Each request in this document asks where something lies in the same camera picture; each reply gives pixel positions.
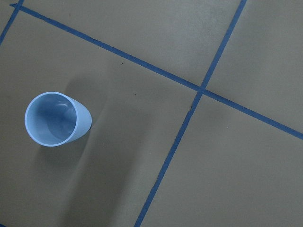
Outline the blue plastic cup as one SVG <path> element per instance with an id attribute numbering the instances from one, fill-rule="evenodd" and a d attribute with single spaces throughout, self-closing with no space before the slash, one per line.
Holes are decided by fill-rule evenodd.
<path id="1" fill-rule="evenodd" d="M 89 110 L 59 92 L 36 96 L 26 109 L 24 121 L 31 139 L 45 147 L 57 147 L 77 140 L 92 126 Z"/>

